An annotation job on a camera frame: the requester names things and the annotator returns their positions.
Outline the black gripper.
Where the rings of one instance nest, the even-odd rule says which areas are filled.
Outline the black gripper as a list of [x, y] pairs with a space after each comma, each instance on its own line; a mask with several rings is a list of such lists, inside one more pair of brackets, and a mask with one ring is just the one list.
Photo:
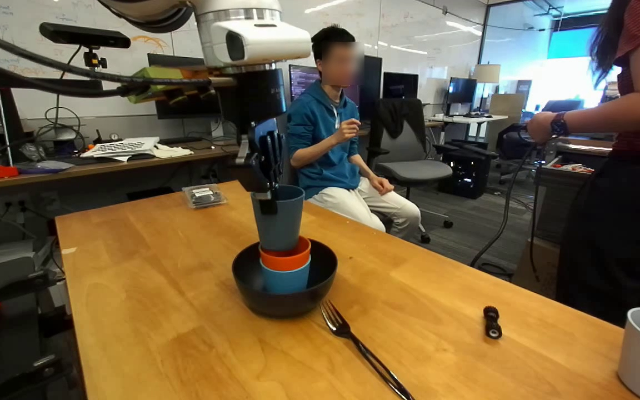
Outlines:
[[254, 199], [263, 216], [278, 213], [278, 199], [274, 189], [279, 184], [285, 162], [285, 144], [275, 118], [263, 119], [252, 127], [252, 134], [242, 141], [240, 167], [242, 187], [256, 192]]

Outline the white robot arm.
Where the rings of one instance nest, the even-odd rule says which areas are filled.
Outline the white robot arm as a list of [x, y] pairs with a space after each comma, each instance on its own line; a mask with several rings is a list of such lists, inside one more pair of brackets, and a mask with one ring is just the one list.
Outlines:
[[232, 77], [217, 92], [223, 115], [249, 135], [287, 112], [279, 62], [307, 57], [312, 36], [283, 21], [279, 0], [97, 0], [128, 25], [168, 34], [196, 18], [202, 69]]

